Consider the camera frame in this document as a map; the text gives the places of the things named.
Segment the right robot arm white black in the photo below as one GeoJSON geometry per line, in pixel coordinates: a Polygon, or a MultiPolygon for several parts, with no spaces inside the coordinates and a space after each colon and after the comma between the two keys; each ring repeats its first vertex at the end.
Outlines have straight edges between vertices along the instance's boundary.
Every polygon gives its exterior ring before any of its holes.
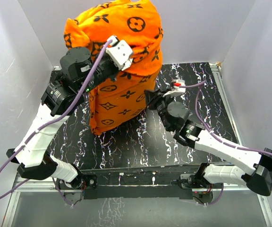
{"type": "Polygon", "coordinates": [[[202,188],[210,184],[227,183],[246,186],[251,191],[270,196],[272,192],[272,150],[250,151],[209,132],[203,125],[189,119],[190,111],[174,97],[183,89],[146,90],[146,105],[156,110],[166,131],[181,145],[220,157],[227,165],[201,164],[188,183],[202,188]]]}

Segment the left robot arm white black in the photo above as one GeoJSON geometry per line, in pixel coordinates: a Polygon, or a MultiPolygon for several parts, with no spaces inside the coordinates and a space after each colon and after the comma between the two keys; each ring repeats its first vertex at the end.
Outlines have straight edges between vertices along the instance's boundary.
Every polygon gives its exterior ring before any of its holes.
{"type": "Polygon", "coordinates": [[[92,91],[106,79],[114,79],[130,66],[132,50],[121,45],[103,47],[92,60],[86,47],[74,47],[60,59],[61,70],[50,82],[41,98],[38,112],[22,142],[6,154],[18,164],[22,178],[63,180],[71,188],[82,184],[82,173],[73,164],[50,155],[47,148],[59,128],[75,109],[84,102],[84,93],[92,91]]]}

